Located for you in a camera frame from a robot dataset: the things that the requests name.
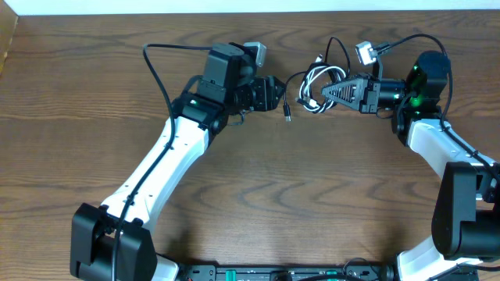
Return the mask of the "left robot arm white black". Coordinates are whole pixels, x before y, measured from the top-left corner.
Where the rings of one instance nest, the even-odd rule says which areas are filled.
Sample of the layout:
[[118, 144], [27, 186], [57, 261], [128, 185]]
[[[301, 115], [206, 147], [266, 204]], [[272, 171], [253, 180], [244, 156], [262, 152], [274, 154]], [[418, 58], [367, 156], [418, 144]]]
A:
[[83, 203], [71, 226], [70, 274], [82, 280], [175, 280], [180, 266], [158, 254], [152, 234], [177, 184], [230, 116], [277, 108], [284, 83], [260, 76], [266, 46], [215, 43], [204, 72], [177, 98], [159, 139], [130, 177], [98, 207]]

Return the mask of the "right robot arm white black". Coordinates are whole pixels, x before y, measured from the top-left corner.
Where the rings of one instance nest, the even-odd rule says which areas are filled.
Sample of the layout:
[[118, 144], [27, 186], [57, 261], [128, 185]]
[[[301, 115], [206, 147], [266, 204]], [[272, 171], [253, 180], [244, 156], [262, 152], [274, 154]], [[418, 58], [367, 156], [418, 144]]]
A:
[[452, 84], [443, 52], [419, 55], [404, 80], [384, 79], [376, 61], [360, 73], [322, 87], [328, 100], [361, 113], [392, 110], [398, 139], [420, 155], [441, 180], [431, 235], [381, 267], [381, 280], [438, 280], [468, 268], [492, 271], [499, 259], [499, 164], [467, 144], [438, 102]]

